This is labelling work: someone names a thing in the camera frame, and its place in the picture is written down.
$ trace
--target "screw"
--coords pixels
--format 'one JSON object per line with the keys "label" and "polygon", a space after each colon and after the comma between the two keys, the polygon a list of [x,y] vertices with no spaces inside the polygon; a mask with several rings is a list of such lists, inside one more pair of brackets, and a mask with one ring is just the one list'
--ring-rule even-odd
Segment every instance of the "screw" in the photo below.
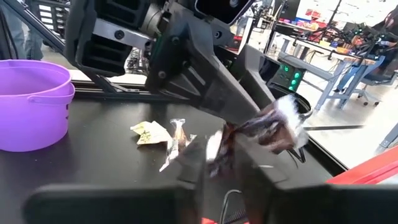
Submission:
{"label": "screw", "polygon": [[121,40],[124,37],[124,32],[121,30],[118,30],[114,33],[114,38]]}
{"label": "screw", "polygon": [[166,78],[167,74],[163,71],[160,71],[158,74],[159,78]]}
{"label": "screw", "polygon": [[173,38],[172,38],[172,43],[173,43],[174,45],[177,45],[177,44],[180,43],[180,39],[179,39],[178,37],[173,37]]}
{"label": "screw", "polygon": [[184,68],[189,68],[189,66],[191,66],[191,63],[189,63],[188,61],[183,61],[182,66],[184,66]]}
{"label": "screw", "polygon": [[219,39],[221,37],[221,32],[217,31],[216,34],[215,34],[215,37],[216,37],[216,39]]}
{"label": "screw", "polygon": [[229,5],[231,7],[236,7],[239,4],[239,0],[229,0]]}

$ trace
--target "table leg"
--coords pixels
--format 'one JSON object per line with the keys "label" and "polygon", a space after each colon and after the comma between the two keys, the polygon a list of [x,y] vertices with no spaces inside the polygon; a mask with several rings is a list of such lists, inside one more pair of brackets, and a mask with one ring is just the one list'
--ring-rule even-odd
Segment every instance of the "table leg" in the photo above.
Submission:
{"label": "table leg", "polygon": [[315,110],[320,110],[322,105],[325,103],[326,99],[328,98],[331,90],[333,89],[334,85],[336,84],[338,80],[338,76],[341,72],[343,72],[344,68],[346,66],[346,62],[340,61],[335,72],[333,73],[333,78],[328,80],[328,84],[326,88],[323,90],[321,97],[318,100],[317,105],[315,106]]}
{"label": "table leg", "polygon": [[341,99],[340,102],[338,103],[338,107],[340,109],[343,109],[345,104],[347,104],[349,98],[353,94],[355,88],[358,86],[358,84],[361,82],[362,78],[365,76],[365,71],[368,68],[367,65],[362,65],[361,68],[358,70],[358,72],[354,75],[353,81],[349,84],[348,88],[344,92],[344,95],[347,96],[347,98]]}
{"label": "table leg", "polygon": [[289,40],[284,40],[284,44],[282,45],[282,48],[280,49],[280,51],[281,52],[286,52],[286,48],[287,48],[287,46],[288,46],[288,44],[289,44]]}
{"label": "table leg", "polygon": [[380,143],[380,146],[383,148],[388,148],[389,145],[398,138],[398,123],[391,129],[391,131],[387,134],[384,140]]}
{"label": "table leg", "polygon": [[274,41],[274,39],[275,39],[275,31],[272,30],[269,33],[269,37],[268,37],[268,41],[267,41],[266,47],[265,47],[265,49],[264,49],[264,51],[262,53],[264,53],[265,55],[268,54],[269,48],[271,47],[271,44]]}
{"label": "table leg", "polygon": [[293,56],[294,57],[299,56],[300,51],[301,51],[301,45],[297,44],[296,47],[294,48]]}
{"label": "table leg", "polygon": [[304,50],[303,50],[303,52],[302,52],[301,55],[300,55],[300,59],[301,59],[301,60],[304,60],[304,59],[305,59],[305,57],[306,57],[307,54],[308,54],[308,50],[310,50],[308,47],[304,47]]}

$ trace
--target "candy bar wrapper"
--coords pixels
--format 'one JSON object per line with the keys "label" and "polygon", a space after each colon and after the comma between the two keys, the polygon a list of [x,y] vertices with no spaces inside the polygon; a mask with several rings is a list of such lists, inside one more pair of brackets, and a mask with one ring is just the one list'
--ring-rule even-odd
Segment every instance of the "candy bar wrapper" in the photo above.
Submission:
{"label": "candy bar wrapper", "polygon": [[191,134],[189,138],[185,135],[182,125],[185,123],[185,119],[171,119],[170,123],[175,127],[174,135],[172,140],[167,143],[167,156],[165,164],[160,168],[159,172],[162,172],[170,162],[175,159],[179,152],[183,151],[196,137]]}
{"label": "candy bar wrapper", "polygon": [[236,133],[245,134],[262,145],[264,150],[269,150],[274,154],[280,154],[284,150],[296,150],[308,141],[308,135],[302,127],[302,120],[299,117],[294,97],[292,95],[284,96],[240,126],[225,124],[221,131],[210,138],[210,140],[220,138],[218,152],[214,153],[209,150],[207,152],[210,155],[215,155],[207,157],[211,176],[219,175],[224,170],[233,169],[233,145]]}

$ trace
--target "person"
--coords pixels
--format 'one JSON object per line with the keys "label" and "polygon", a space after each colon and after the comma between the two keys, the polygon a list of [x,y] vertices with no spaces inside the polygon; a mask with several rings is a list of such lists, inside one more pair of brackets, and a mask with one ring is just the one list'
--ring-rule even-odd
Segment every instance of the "person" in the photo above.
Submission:
{"label": "person", "polygon": [[[376,24],[373,26],[373,29],[376,30],[381,30],[384,25],[386,25],[386,31],[390,32],[394,35],[398,35],[398,6],[391,11],[387,17],[381,21],[380,23]],[[375,59],[375,63],[373,65],[368,65],[368,67],[365,69],[364,75],[367,75],[374,71],[375,69],[379,68],[383,64],[383,62],[386,60],[390,60],[391,57],[395,57],[396,51],[391,50],[387,51],[383,55],[379,55],[378,57],[375,55],[376,51],[379,49],[383,49],[385,47],[393,47],[397,45],[397,40],[391,39],[386,37],[384,40],[379,41],[371,50],[369,57]],[[349,82],[349,80],[359,71],[360,67],[352,67],[351,70],[343,75],[343,78],[341,78],[339,84],[337,85],[336,89],[334,90],[335,93],[339,93],[344,91],[345,85]]]}
{"label": "person", "polygon": [[[25,3],[28,5],[29,10],[31,11],[31,13],[33,13],[33,15],[37,17],[40,16],[40,9],[38,5],[31,4],[31,0],[26,0]],[[5,6],[1,7],[4,13],[4,17],[6,18],[12,39],[16,46],[18,58],[28,60],[41,60],[43,58],[42,38],[34,31],[29,29],[27,39],[25,41],[24,30],[22,29],[22,21]]]}
{"label": "person", "polygon": [[[252,6],[259,8],[263,5],[263,1],[255,1]],[[248,23],[249,17],[253,17],[254,12],[251,7],[241,16],[240,20],[238,21],[237,28],[236,28],[236,36],[243,35],[244,29],[246,28],[246,24]]]}

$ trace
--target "black cable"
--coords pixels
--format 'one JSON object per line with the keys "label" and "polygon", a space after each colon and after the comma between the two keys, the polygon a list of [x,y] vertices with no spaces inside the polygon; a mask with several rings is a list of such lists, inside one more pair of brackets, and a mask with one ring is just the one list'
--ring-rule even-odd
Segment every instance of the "black cable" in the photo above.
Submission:
{"label": "black cable", "polygon": [[224,221],[224,224],[233,224],[236,223],[238,221],[241,221],[245,218],[247,218],[248,216],[246,215],[246,209],[242,208],[232,214],[230,214]]}
{"label": "black cable", "polygon": [[240,190],[229,190],[225,196],[224,196],[224,201],[223,201],[223,207],[221,210],[221,215],[220,215],[220,221],[219,224],[225,224],[225,218],[226,218],[226,211],[228,209],[228,199],[229,199],[229,195],[231,194],[241,194],[242,192]]}

